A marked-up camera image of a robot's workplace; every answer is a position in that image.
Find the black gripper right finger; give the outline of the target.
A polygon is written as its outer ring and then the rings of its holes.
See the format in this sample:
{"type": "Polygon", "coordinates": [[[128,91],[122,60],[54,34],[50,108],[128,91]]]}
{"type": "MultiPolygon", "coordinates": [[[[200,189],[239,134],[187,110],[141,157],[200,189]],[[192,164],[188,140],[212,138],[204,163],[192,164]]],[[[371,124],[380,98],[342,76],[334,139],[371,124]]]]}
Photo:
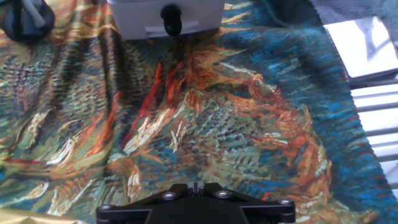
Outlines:
{"type": "Polygon", "coordinates": [[[223,223],[295,223],[295,203],[290,199],[263,201],[204,182],[196,183],[196,196],[206,199],[205,213],[223,223]]]}

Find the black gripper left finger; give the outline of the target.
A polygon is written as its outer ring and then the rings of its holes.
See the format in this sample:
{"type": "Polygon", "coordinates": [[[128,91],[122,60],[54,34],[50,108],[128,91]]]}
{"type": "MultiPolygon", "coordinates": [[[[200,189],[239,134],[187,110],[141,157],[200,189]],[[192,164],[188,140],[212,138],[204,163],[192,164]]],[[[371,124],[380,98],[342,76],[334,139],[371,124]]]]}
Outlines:
{"type": "Polygon", "coordinates": [[[168,190],[161,191],[129,205],[101,205],[96,209],[96,224],[122,223],[124,219],[144,223],[150,212],[158,205],[174,202],[178,199],[197,194],[197,183],[173,184],[168,190]]]}

